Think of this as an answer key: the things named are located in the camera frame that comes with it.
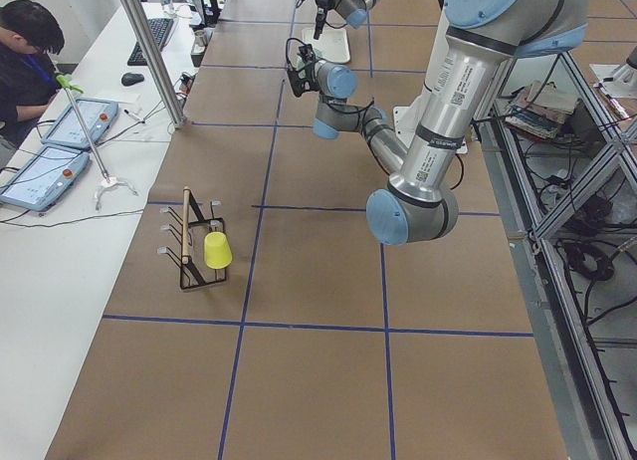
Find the cream bear tray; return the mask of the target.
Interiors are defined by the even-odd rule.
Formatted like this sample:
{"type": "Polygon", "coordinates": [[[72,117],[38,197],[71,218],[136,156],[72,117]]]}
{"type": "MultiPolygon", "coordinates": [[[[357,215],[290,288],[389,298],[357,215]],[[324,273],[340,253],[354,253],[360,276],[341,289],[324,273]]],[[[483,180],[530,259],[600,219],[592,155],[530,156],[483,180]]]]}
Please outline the cream bear tray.
{"type": "Polygon", "coordinates": [[[315,29],[303,28],[302,40],[311,44],[318,57],[336,64],[348,64],[351,60],[347,32],[344,28],[324,28],[318,39],[314,38],[315,29]]]}

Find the metal cup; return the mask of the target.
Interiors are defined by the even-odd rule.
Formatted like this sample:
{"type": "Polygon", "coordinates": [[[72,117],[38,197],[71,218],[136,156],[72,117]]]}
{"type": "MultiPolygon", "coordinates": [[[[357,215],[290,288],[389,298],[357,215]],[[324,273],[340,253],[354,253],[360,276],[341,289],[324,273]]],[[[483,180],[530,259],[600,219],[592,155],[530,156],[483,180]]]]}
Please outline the metal cup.
{"type": "Polygon", "coordinates": [[[203,54],[207,47],[207,37],[204,30],[197,30],[193,33],[194,41],[191,53],[193,55],[203,54]]]}

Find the yellow cup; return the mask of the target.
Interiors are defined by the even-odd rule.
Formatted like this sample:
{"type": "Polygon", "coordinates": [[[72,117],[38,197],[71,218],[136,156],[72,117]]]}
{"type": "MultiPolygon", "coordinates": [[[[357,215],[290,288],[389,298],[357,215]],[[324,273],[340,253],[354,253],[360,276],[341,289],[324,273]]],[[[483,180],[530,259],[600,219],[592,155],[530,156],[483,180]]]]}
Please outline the yellow cup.
{"type": "Polygon", "coordinates": [[[204,262],[215,270],[227,268],[233,261],[228,238],[224,232],[208,233],[204,238],[204,262]]]}

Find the black computer mouse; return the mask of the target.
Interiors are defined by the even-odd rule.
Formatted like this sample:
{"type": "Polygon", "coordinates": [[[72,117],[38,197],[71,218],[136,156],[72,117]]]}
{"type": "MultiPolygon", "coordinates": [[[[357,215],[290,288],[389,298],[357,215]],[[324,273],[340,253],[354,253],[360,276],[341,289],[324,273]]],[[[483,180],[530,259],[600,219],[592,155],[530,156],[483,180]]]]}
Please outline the black computer mouse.
{"type": "Polygon", "coordinates": [[[120,82],[124,87],[131,87],[143,81],[144,81],[144,75],[140,73],[128,72],[128,73],[124,73],[120,78],[120,82]]]}

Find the stack of books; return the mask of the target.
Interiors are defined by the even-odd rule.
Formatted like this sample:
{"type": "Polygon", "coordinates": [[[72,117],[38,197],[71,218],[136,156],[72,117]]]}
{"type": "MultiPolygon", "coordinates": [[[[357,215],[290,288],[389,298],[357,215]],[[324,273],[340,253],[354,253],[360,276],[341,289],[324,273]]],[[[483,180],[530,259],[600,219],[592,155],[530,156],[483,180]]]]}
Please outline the stack of books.
{"type": "Polygon", "coordinates": [[[515,91],[504,122],[533,139],[548,141],[559,134],[579,105],[579,98],[560,91],[554,82],[542,89],[540,86],[540,81],[534,81],[515,91]]]}

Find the seated person in black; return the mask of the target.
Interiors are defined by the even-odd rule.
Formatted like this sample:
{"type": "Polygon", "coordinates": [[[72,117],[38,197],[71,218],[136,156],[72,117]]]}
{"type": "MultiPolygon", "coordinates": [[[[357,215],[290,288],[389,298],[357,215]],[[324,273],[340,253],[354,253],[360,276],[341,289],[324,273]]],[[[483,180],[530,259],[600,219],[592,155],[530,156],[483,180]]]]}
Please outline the seated person in black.
{"type": "Polygon", "coordinates": [[[19,147],[61,88],[52,54],[65,46],[54,15],[32,0],[1,7],[1,137],[19,147]]]}

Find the lower teach pendant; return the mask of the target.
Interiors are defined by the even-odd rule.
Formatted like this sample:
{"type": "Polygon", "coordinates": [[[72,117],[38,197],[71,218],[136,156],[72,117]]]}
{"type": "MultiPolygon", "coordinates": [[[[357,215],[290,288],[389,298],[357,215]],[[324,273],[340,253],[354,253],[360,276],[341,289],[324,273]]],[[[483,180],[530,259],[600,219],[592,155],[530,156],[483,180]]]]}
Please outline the lower teach pendant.
{"type": "Polygon", "coordinates": [[[44,212],[57,203],[89,161],[85,151],[44,144],[1,189],[1,202],[44,212]]]}

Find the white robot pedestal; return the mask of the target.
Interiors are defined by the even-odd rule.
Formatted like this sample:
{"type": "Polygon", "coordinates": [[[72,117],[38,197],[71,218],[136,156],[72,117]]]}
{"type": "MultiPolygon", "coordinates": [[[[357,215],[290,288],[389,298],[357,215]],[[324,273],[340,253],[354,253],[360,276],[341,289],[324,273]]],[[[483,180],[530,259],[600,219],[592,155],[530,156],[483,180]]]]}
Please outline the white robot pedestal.
{"type": "Polygon", "coordinates": [[[392,109],[394,129],[399,139],[409,146],[416,131],[421,114],[411,106],[398,106],[392,109]]]}

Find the aluminium frame post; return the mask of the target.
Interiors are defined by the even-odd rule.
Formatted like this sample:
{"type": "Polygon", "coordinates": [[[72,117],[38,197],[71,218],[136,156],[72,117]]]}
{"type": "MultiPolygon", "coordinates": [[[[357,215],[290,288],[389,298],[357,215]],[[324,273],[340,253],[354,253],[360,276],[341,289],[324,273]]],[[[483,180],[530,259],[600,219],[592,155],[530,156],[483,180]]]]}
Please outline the aluminium frame post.
{"type": "Polygon", "coordinates": [[[119,0],[142,50],[155,87],[175,129],[183,127],[186,117],[173,89],[160,51],[152,37],[140,0],[119,0]]]}

